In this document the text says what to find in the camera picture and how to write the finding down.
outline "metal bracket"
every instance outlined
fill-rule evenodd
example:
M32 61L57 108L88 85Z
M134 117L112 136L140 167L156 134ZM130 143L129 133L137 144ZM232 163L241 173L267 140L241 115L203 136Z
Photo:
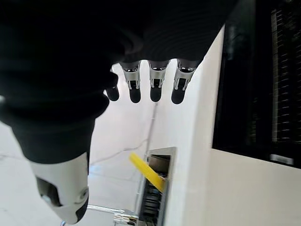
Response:
M123 73L129 89L132 89L131 81L136 81L136 89L140 88L140 63L135 68L123 68Z
M118 209L113 209L113 208L107 208L103 206L94 206L94 205L88 205L87 210L95 210L99 212L104 212L104 213L111 213L114 214L113 217L113 222L114 225L132 225L136 226L139 220L139 217L137 214L130 210L118 210ZM65 221L62 221L60 226L65 226L67 225Z
M183 87L183 91L185 91L188 86L188 83L191 81L191 78L195 70L196 67L182 67L179 61L174 75L174 89L178 90L180 79L185 79L186 81Z

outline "black panel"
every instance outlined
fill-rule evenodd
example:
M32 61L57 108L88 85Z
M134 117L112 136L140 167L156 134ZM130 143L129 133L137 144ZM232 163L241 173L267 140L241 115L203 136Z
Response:
M213 148L301 168L300 9L300 0L241 0L233 10Z

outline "white floor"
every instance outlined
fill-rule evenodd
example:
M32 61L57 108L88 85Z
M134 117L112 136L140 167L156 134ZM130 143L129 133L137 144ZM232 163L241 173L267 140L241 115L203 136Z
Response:
M119 75L120 98L117 102L111 102L106 112L96 120L90 155L90 204L133 210L140 173L132 166L128 156L131 151L143 156L155 103L149 97L146 61L141 66L142 99L138 104L133 104L129 99L120 66L113 69ZM173 81L172 74L166 76L170 77L169 82ZM171 101L170 96L163 98L163 101ZM0 179L1 226L60 225L60 219L39 198L29 164L10 128L2 123ZM90 211L78 225L112 226L112 216Z

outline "yellow handle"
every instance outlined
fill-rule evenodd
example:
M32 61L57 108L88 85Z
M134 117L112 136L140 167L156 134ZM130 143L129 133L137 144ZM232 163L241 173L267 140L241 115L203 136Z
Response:
M131 162L160 192L164 190L164 179L135 153L130 154Z

